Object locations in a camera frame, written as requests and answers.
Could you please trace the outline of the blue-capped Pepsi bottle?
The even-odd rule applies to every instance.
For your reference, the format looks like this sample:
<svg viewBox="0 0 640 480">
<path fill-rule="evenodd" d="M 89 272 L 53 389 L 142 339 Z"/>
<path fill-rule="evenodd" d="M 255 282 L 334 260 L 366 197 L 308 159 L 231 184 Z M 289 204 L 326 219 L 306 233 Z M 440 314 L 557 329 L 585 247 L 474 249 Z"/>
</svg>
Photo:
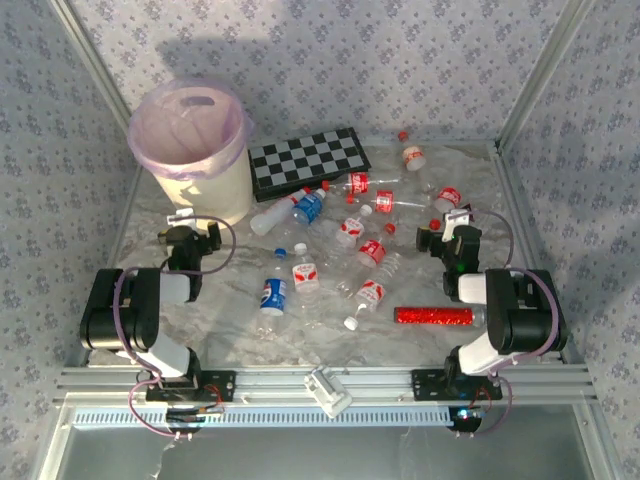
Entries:
<svg viewBox="0 0 640 480">
<path fill-rule="evenodd" d="M 287 306 L 287 259 L 287 251 L 276 248 L 264 275 L 259 305 L 259 332 L 264 337 L 273 337 L 282 328 Z"/>
</svg>

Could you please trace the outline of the red-capped pale-label clear bottle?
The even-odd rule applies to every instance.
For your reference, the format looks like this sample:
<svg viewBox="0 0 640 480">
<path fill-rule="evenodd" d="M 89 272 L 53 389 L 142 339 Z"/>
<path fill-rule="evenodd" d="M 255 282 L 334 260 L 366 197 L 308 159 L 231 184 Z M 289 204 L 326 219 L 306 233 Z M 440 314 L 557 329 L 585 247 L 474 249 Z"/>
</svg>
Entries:
<svg viewBox="0 0 640 480">
<path fill-rule="evenodd" d="M 421 191 L 431 193 L 435 187 L 435 180 L 423 150 L 410 142 L 406 131 L 400 131 L 397 138 L 401 145 L 401 156 L 408 178 Z"/>
</svg>

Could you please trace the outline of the black grey chessboard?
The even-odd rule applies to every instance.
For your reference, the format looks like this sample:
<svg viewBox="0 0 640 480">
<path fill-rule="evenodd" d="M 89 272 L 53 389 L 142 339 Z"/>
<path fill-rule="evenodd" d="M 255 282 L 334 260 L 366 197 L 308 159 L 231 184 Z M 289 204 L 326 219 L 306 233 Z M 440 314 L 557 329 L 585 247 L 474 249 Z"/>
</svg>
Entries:
<svg viewBox="0 0 640 480">
<path fill-rule="evenodd" d="M 280 141 L 249 150 L 256 201 L 282 198 L 303 187 L 318 188 L 371 164 L 351 127 Z"/>
</svg>

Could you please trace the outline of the white opaque bottle red cap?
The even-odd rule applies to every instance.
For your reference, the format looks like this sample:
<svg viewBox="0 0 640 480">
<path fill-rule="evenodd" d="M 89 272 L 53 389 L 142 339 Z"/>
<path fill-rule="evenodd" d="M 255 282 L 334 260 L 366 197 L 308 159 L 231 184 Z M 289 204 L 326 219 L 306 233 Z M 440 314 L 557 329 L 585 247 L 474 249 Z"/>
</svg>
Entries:
<svg viewBox="0 0 640 480">
<path fill-rule="evenodd" d="M 285 221 L 291 214 L 293 207 L 311 192 L 309 187 L 303 187 L 294 193 L 280 198 L 264 212 L 257 214 L 250 220 L 251 230 L 258 236 L 264 236 L 274 227 Z"/>
</svg>

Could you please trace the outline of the red glitter tube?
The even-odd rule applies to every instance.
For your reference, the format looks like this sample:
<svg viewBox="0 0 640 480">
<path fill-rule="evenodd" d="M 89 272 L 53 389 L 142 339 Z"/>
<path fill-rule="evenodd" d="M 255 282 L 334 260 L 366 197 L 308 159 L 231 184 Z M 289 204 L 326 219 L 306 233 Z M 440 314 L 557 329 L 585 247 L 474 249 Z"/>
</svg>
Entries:
<svg viewBox="0 0 640 480">
<path fill-rule="evenodd" d="M 486 322 L 483 307 L 396 307 L 394 321 L 405 325 L 478 326 Z"/>
</svg>

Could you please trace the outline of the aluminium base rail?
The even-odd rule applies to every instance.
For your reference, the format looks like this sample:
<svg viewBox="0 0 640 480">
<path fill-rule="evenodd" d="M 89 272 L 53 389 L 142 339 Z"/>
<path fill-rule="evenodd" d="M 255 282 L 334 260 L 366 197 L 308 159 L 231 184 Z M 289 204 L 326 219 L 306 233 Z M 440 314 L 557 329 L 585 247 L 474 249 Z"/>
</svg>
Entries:
<svg viewBox="0 0 640 480">
<path fill-rule="evenodd" d="M 250 367 L 237 370 L 233 407 L 314 406 L 304 379 L 309 367 Z M 583 364 L 543 363 L 504 369 L 514 405 L 595 403 L 597 394 Z M 131 366 L 69 367 L 63 370 L 54 403 L 124 406 L 129 390 L 147 377 Z M 356 406 L 404 406 L 414 403 L 411 374 L 400 367 L 343 367 L 337 379 Z"/>
</svg>

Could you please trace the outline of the pink bin liner bag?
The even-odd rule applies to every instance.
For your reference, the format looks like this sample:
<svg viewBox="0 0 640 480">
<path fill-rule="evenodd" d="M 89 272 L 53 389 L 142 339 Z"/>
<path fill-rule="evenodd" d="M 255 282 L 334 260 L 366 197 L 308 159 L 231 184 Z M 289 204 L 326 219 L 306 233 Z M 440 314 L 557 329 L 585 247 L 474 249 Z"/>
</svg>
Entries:
<svg viewBox="0 0 640 480">
<path fill-rule="evenodd" d="M 254 122 L 238 95 L 214 77 L 183 77 L 147 93 L 127 141 L 150 173 L 172 180 L 213 178 L 246 152 Z"/>
</svg>

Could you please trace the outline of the aluminium frame post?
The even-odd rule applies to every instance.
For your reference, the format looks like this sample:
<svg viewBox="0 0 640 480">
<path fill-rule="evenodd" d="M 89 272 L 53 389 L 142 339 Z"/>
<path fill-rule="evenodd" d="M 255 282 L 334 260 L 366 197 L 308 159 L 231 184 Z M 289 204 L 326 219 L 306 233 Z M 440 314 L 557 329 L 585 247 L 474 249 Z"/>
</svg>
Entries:
<svg viewBox="0 0 640 480">
<path fill-rule="evenodd" d="M 496 137 L 500 155 L 509 152 L 525 126 L 540 95 L 544 92 L 558 65 L 571 46 L 581 25 L 597 0 L 567 0 L 542 49 L 534 68 L 520 92 L 508 118 Z"/>
<path fill-rule="evenodd" d="M 131 109 L 122 96 L 71 0 L 47 0 L 120 129 L 128 133 Z"/>
</svg>

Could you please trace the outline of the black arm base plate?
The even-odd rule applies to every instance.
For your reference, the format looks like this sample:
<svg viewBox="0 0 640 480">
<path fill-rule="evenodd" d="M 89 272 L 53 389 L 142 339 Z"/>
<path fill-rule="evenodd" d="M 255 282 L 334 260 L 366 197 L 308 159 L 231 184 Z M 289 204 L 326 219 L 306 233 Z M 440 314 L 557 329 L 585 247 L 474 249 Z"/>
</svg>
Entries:
<svg viewBox="0 0 640 480">
<path fill-rule="evenodd" d="M 233 370 L 204 370 L 198 375 L 163 379 L 148 387 L 145 400 L 168 403 L 231 402 L 236 387 Z"/>
<path fill-rule="evenodd" d="M 501 400 L 502 390 L 488 378 L 450 374 L 443 369 L 411 371 L 411 385 L 416 401 Z"/>
</svg>

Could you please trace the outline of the aluminium side rail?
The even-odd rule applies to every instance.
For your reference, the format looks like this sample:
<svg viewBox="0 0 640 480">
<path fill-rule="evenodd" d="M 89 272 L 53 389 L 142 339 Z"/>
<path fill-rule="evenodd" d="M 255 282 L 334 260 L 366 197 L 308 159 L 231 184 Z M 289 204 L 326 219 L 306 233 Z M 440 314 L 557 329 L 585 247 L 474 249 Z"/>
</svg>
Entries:
<svg viewBox="0 0 640 480">
<path fill-rule="evenodd" d="M 142 175 L 142 167 L 137 164 L 135 166 L 134 173 L 131 175 L 131 180 L 127 184 L 125 193 L 127 194 L 124 202 L 121 214 L 117 218 L 116 231 L 113 242 L 110 244 L 109 255 L 106 262 L 103 264 L 105 268 L 116 267 L 119 261 L 120 251 L 124 243 L 126 236 L 126 230 L 130 219 L 132 205 L 134 203 L 140 177 Z M 88 362 L 89 353 L 84 350 L 79 342 L 71 349 L 69 355 L 65 360 L 64 367 L 84 367 Z"/>
<path fill-rule="evenodd" d="M 528 215 L 531 213 L 526 194 L 520 189 L 521 181 L 516 169 L 509 164 L 498 148 L 489 144 L 489 153 L 494 163 L 495 171 L 502 189 L 505 203 L 505 216 L 511 225 L 515 253 L 513 265 L 527 270 L 546 269 L 539 255 L 541 246 L 539 235 L 534 227 L 528 224 Z M 527 354 L 520 362 L 532 361 L 544 363 L 555 360 L 558 357 L 564 364 L 583 364 L 584 358 L 578 352 L 573 342 L 572 334 L 568 333 L 567 343 L 560 352 L 548 351 L 544 355 Z"/>
</svg>

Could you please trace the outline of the blue label clear bottle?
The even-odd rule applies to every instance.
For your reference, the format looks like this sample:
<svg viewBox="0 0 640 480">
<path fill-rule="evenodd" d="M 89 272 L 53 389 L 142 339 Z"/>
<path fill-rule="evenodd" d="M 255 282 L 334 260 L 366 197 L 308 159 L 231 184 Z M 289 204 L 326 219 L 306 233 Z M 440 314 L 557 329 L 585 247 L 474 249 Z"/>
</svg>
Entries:
<svg viewBox="0 0 640 480">
<path fill-rule="evenodd" d="M 310 225 L 313 223 L 324 206 L 326 192 L 324 189 L 317 189 L 306 194 L 294 207 L 293 217 L 301 224 Z"/>
</svg>

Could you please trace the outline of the grey metal tray panel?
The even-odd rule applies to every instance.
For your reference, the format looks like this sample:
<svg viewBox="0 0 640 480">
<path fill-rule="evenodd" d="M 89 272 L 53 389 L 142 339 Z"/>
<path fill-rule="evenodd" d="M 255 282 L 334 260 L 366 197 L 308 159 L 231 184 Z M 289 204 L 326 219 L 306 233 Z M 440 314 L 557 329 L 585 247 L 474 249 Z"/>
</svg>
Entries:
<svg viewBox="0 0 640 480">
<path fill-rule="evenodd" d="M 444 426 L 77 428 L 64 407 L 32 480 L 628 480 L 588 404 L 493 409 L 492 432 Z"/>
</svg>

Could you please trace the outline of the black controller board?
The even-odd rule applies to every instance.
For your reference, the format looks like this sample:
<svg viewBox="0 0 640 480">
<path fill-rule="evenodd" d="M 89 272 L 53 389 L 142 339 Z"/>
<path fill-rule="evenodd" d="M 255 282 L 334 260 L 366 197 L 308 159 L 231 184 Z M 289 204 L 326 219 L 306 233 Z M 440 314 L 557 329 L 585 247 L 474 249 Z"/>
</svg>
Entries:
<svg viewBox="0 0 640 480">
<path fill-rule="evenodd" d="M 226 412 L 223 403 L 192 408 L 168 408 L 165 412 L 165 423 L 174 435 L 196 433 L 202 429 L 206 420 L 219 417 Z"/>
<path fill-rule="evenodd" d="M 450 407 L 449 417 L 452 422 L 448 429 L 457 437 L 469 435 L 473 437 L 481 426 L 485 411 L 480 407 Z"/>
</svg>

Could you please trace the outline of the red-capped red-label clear bottle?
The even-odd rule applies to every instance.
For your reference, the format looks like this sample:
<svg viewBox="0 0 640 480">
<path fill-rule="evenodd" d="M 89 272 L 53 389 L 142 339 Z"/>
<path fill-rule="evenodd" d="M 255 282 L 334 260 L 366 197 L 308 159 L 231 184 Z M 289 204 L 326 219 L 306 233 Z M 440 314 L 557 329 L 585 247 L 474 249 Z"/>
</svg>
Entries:
<svg viewBox="0 0 640 480">
<path fill-rule="evenodd" d="M 461 203 L 460 192 L 451 186 L 443 187 L 432 199 L 429 213 L 430 230 L 437 231 L 441 228 L 444 215 L 453 209 L 457 209 Z"/>
<path fill-rule="evenodd" d="M 402 177 L 393 173 L 349 172 L 335 179 L 323 180 L 321 188 L 337 194 L 365 194 L 379 187 L 392 187 Z"/>
<path fill-rule="evenodd" d="M 345 199 L 347 204 L 367 204 L 374 212 L 383 214 L 391 214 L 407 209 L 425 211 L 430 205 L 424 196 L 380 189 L 360 194 L 348 193 Z"/>
<path fill-rule="evenodd" d="M 336 285 L 337 291 L 352 296 L 373 270 L 382 262 L 396 233 L 396 225 L 387 223 L 376 235 L 366 240 L 344 264 L 344 271 Z"/>
</svg>

